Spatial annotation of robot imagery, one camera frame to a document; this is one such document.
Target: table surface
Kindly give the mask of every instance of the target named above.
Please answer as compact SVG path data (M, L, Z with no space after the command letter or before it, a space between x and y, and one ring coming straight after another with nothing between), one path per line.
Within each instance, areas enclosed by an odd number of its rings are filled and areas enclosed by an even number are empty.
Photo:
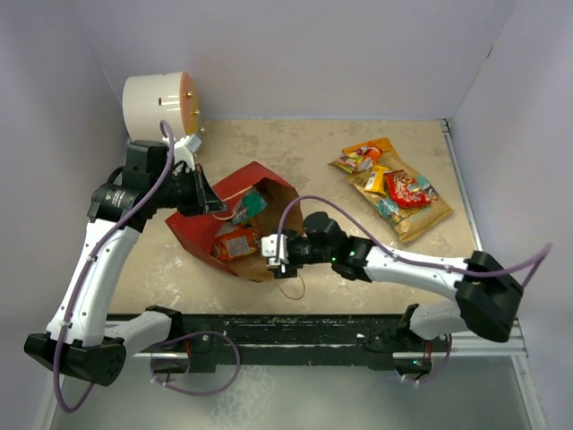
M318 194L345 208L381 240L398 249L443 257L469 257L474 250L458 181L439 121L386 120L213 120L199 150L212 184L251 161L258 161L293 185L300 195ZM412 243L400 244L376 210L329 166L346 146L386 136L400 157L426 175L454 212ZM350 235L358 229L320 202L305 201L303 215L326 211ZM195 259L171 233L159 211L145 227L118 282L111 314L139 314L162 305L185 314L401 314L413 303L434 303L439 296L390 283L340 278L328 265L307 266L307 289L296 297L299 279L254 283Z

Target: gray wall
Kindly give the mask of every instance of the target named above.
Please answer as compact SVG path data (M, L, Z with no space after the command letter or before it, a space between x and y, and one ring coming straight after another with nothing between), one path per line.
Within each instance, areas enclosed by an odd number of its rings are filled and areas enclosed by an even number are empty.
M453 115L515 0L73 0L121 96L186 70L211 117Z
M453 122L487 249L510 264L555 247L520 310L553 429L573 420L573 3L522 1Z
M0 3L0 426L32 428L48 371L22 352L56 310L91 192L119 163L121 109L62 0Z

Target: white wall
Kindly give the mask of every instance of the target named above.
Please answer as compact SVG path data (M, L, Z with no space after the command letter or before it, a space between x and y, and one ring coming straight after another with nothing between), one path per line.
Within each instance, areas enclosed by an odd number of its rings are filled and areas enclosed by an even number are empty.
M453 121L485 247L510 264L552 254L520 309L553 429L573 426L573 3L519 2Z
M453 115L515 0L73 0L117 94L186 70L211 117Z
M91 192L119 164L121 109L65 1L0 3L0 427L32 428L47 370L24 355L77 263Z

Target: white cylinder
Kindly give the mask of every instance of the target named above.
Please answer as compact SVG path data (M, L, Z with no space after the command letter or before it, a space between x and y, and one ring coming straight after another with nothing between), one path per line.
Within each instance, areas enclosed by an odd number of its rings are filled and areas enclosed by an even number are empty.
M124 121L133 141L161 141L159 121L165 119L176 139L197 133L199 98L186 72L127 78L123 95Z

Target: beige tabletop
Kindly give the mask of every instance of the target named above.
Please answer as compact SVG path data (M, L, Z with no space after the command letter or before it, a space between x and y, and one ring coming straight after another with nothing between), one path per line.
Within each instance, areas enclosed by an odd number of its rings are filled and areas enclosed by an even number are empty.
M342 206L383 243L410 252L469 257L472 232L458 188L447 143L438 121L381 120L217 120L207 133L198 161L215 184L256 160L293 185L299 194L318 194ZM346 146L389 137L400 157L426 175L454 209L412 243L400 244L376 210L328 163ZM320 202L303 202L303 215L326 211L350 235L354 225ZM389 283L340 278L326 264L304 267L307 290L300 301L285 298L302 290L299 279L254 283L228 275L188 254L159 211L145 227L118 282L110 313L138 314L162 305L186 314L372 314L402 313L413 303L434 303L439 296Z

